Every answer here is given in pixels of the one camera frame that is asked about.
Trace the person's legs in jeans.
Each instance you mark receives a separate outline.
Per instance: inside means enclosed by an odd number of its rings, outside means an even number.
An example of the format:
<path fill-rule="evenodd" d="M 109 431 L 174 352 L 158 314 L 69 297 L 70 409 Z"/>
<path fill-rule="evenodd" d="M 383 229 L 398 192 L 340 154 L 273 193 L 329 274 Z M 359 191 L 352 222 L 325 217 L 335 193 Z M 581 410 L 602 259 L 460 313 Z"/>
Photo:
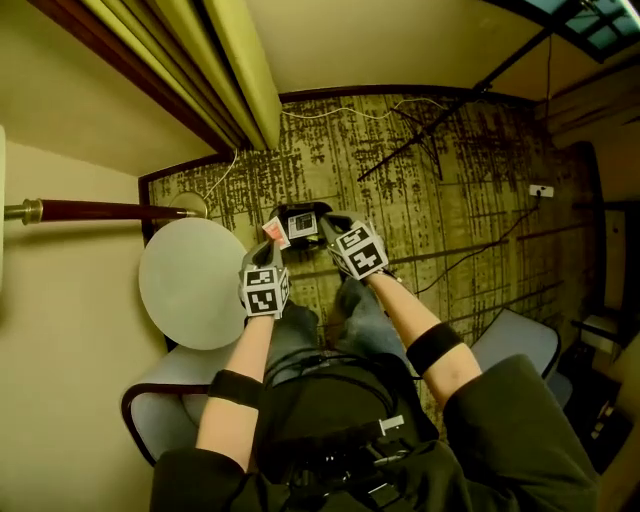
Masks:
<path fill-rule="evenodd" d="M 344 320 L 337 341 L 323 347 L 317 338 L 316 313 L 289 302 L 274 324 L 267 368 L 315 355 L 338 354 L 367 358 L 388 354 L 409 363 L 397 331 L 370 288 L 353 278 L 346 279 L 336 294 L 335 306 Z"/>

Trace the black waste bin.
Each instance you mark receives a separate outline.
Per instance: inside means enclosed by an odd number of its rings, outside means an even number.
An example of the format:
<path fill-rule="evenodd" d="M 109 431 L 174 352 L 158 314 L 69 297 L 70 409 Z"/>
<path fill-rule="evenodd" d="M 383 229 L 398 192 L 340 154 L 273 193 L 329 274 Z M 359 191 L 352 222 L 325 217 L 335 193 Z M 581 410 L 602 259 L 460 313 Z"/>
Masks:
<path fill-rule="evenodd" d="M 332 208 L 327 203 L 322 201 L 281 204 L 272 210 L 270 217 L 273 218 L 275 216 L 278 216 L 288 235 L 287 221 L 291 216 L 313 211 L 316 214 L 317 218 L 318 233 L 316 235 L 297 239 L 290 239 L 288 237 L 291 249 L 310 250 L 317 247 L 322 247 L 325 244 L 325 238 L 319 228 L 319 220 L 324 214 L 330 212 L 331 210 Z"/>

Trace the yellow-green curtain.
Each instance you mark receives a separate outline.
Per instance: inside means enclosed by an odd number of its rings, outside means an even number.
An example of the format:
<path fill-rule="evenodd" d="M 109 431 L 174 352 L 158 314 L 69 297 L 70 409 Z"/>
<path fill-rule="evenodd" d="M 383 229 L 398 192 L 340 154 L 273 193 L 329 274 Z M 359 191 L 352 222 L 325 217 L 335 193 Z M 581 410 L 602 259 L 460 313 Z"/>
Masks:
<path fill-rule="evenodd" d="M 245 0 L 81 0 L 230 148 L 273 149 L 282 104 Z"/>

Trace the person's left forearm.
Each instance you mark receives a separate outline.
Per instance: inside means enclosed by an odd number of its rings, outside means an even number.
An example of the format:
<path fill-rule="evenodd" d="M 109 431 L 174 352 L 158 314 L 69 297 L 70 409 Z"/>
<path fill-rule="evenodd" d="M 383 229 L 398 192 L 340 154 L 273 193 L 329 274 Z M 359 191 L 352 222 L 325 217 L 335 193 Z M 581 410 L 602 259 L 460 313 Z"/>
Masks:
<path fill-rule="evenodd" d="M 262 383 L 274 322 L 273 316 L 250 318 L 226 369 Z M 224 455 L 246 472 L 258 415 L 255 408 L 209 397 L 201 416 L 196 447 Z"/>

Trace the wooden-framed grid window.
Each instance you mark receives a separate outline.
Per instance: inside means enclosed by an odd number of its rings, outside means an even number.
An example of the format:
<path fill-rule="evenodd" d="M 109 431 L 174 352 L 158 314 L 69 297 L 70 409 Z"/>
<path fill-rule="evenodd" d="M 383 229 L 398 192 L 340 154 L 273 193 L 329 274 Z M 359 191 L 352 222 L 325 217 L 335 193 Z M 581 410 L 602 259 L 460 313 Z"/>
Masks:
<path fill-rule="evenodd" d="M 640 42 L 640 0 L 522 0 L 547 16 L 560 15 L 560 32 L 596 60 Z"/>

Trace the person's black top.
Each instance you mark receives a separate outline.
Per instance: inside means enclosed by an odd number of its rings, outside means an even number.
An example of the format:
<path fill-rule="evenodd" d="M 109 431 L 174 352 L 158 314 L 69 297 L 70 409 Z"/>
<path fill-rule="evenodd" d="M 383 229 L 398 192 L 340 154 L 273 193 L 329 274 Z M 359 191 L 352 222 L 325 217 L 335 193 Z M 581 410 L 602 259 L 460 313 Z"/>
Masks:
<path fill-rule="evenodd" d="M 444 406 L 440 441 L 404 365 L 350 360 L 263 386 L 249 468 L 182 448 L 150 512 L 596 512 L 597 476 L 531 363 L 510 357 Z"/>

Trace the black light stand tripod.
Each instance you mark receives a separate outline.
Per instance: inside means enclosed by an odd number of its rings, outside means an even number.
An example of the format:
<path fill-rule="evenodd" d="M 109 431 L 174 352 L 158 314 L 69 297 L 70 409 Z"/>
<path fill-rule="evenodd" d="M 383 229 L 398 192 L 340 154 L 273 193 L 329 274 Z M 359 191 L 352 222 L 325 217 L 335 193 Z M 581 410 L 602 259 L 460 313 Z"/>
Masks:
<path fill-rule="evenodd" d="M 372 173 L 377 171 L 382 166 L 388 164 L 392 159 L 401 155 L 404 151 L 411 146 L 422 142 L 427 136 L 431 136 L 435 130 L 443 124 L 449 117 L 460 110 L 464 105 L 469 102 L 477 100 L 482 94 L 487 92 L 493 82 L 501 76 L 506 70 L 511 68 L 516 62 L 532 51 L 538 44 L 540 44 L 546 37 L 551 35 L 553 30 L 551 27 L 543 28 L 539 33 L 533 36 L 522 47 L 516 50 L 505 61 L 503 61 L 497 68 L 491 71 L 484 79 L 477 82 L 473 88 L 471 88 L 468 94 L 464 97 L 458 98 L 451 106 L 447 107 L 433 122 L 424 127 L 417 135 L 412 136 L 407 142 L 395 149 L 389 155 L 385 156 L 380 162 L 375 164 L 372 168 L 362 173 L 358 178 L 358 182 L 364 181 Z"/>

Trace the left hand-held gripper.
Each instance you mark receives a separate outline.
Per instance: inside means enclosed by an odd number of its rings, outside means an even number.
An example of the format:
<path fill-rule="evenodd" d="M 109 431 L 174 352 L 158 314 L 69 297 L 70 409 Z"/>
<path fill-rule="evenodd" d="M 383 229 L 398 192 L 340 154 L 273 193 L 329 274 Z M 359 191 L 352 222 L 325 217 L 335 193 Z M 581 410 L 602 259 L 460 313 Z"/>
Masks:
<path fill-rule="evenodd" d="M 242 260 L 240 299 L 248 317 L 280 319 L 290 294 L 289 272 L 284 268 L 280 243 L 265 240 Z"/>

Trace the person's right forearm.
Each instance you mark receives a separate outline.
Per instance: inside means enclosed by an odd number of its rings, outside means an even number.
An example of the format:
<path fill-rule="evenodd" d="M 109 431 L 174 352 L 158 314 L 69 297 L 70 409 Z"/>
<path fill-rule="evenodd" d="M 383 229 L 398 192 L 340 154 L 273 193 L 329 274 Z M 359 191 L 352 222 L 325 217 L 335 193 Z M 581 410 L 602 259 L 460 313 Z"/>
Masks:
<path fill-rule="evenodd" d="M 441 324 L 441 320 L 396 279 L 377 273 L 368 276 L 366 281 L 389 314 L 406 348 Z M 444 407 L 453 394 L 481 374 L 470 348 L 458 343 L 428 367 L 422 377 L 438 404 Z"/>

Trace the floor lamp with cream shade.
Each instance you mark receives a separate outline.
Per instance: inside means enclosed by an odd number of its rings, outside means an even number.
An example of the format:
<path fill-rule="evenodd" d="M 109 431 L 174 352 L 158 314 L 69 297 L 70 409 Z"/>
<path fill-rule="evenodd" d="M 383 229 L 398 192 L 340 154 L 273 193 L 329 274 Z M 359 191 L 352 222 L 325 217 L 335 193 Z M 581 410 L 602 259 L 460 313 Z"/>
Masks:
<path fill-rule="evenodd" d="M 206 217 L 205 210 L 196 208 L 126 203 L 25 199 L 20 204 L 7 205 L 5 202 L 6 142 L 5 129 L 0 125 L 0 292 L 3 287 L 4 227 L 8 221 L 20 221 L 23 225 L 31 225 L 52 222 L 152 221 Z"/>

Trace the calculator retail box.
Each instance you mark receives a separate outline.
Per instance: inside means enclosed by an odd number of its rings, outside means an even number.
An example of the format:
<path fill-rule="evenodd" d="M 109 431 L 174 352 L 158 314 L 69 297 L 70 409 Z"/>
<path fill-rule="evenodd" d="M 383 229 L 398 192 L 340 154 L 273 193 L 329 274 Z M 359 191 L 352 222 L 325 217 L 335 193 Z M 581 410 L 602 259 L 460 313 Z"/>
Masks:
<path fill-rule="evenodd" d="M 297 239 L 318 233 L 316 214 L 311 212 L 291 216 L 287 221 L 288 237 Z"/>

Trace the grey padded chair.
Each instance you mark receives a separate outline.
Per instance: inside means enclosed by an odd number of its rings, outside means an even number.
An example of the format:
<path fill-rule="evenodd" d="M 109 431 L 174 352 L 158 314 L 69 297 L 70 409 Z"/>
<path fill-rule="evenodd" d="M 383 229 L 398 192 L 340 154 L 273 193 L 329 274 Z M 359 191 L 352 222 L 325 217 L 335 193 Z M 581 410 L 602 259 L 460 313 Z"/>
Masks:
<path fill-rule="evenodd" d="M 510 309 L 502 309 L 471 347 L 484 371 L 508 357 L 526 356 L 564 409 L 573 386 L 566 376 L 556 371 L 560 349 L 560 337 L 555 329 Z"/>

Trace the dark wooden cabinet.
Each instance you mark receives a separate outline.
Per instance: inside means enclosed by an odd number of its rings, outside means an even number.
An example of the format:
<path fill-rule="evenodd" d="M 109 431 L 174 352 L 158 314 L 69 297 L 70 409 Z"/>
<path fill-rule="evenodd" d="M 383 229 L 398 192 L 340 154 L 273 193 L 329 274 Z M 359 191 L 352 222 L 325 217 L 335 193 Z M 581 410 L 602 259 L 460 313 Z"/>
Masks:
<path fill-rule="evenodd" d="M 573 227 L 561 245 L 568 320 L 580 343 L 617 357 L 640 335 L 640 194 L 605 195 L 592 143 L 574 143 L 567 155 L 573 174 L 556 198 L 562 223 Z"/>

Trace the round white side table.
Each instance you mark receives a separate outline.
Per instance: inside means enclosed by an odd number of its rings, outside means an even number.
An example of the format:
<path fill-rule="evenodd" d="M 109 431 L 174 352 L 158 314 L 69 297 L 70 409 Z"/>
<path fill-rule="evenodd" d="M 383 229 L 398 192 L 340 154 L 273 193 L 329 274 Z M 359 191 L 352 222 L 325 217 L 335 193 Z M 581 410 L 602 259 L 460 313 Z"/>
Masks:
<path fill-rule="evenodd" d="M 245 312 L 238 287 L 246 250 L 235 235 L 203 218 L 172 221 L 144 249 L 138 274 L 144 307 L 176 344 L 213 350 L 240 336 Z"/>

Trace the small red packet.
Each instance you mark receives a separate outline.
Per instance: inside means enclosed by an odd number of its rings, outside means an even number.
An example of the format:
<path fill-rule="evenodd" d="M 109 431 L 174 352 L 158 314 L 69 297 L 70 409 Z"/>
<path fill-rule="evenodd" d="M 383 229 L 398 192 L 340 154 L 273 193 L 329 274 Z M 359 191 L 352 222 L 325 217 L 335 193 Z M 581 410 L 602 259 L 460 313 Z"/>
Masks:
<path fill-rule="evenodd" d="M 271 218 L 262 226 L 266 235 L 279 245 L 280 249 L 286 249 L 290 246 L 290 241 L 282 222 L 278 216 Z"/>

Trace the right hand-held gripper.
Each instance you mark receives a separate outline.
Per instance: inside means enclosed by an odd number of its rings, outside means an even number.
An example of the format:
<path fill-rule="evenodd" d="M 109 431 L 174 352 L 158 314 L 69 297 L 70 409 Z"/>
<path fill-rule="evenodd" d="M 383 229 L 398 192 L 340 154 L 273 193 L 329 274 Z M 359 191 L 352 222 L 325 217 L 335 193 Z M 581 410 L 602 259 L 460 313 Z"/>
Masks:
<path fill-rule="evenodd" d="M 381 238 L 367 223 L 362 214 L 348 211 L 331 211 L 319 220 L 334 263 L 356 280 L 383 270 L 389 263 Z"/>

